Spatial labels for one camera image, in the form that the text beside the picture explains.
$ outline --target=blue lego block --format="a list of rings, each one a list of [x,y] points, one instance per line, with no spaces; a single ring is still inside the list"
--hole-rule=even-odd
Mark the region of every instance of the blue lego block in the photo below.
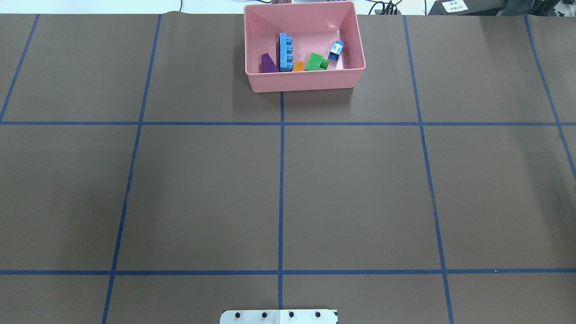
[[[290,72],[294,65],[292,64],[292,37],[280,33],[280,72]]]
[[[328,59],[333,61],[338,61],[340,54],[342,54],[342,49],[344,49],[344,42],[341,40],[337,40],[332,48],[330,49],[330,53],[328,53]]]

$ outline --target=plastic bin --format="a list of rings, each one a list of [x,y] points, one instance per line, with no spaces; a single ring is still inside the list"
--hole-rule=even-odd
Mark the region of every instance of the plastic bin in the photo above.
[[[262,73],[261,57],[277,63],[278,35],[292,36],[294,63],[306,66],[310,53],[328,57],[344,42],[340,65],[327,70]],[[254,92],[353,88],[366,67],[354,3],[351,1],[248,5],[244,7],[245,70]]]

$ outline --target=orange block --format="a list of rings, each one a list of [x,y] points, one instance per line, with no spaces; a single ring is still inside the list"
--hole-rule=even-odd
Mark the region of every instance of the orange block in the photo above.
[[[304,71],[304,62],[302,62],[302,61],[296,62],[296,64],[294,65],[294,68],[292,69],[292,72],[297,72],[297,71]]]

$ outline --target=purple block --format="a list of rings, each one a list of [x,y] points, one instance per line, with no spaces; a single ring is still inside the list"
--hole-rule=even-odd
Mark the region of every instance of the purple block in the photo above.
[[[280,72],[268,53],[262,54],[262,70],[264,73]]]

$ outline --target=green lego block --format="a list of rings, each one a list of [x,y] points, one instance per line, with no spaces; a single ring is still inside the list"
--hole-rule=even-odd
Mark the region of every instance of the green lego block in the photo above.
[[[324,59],[322,55],[312,53],[310,54],[310,60],[306,65],[306,71],[318,71],[325,70],[328,68],[328,60]]]

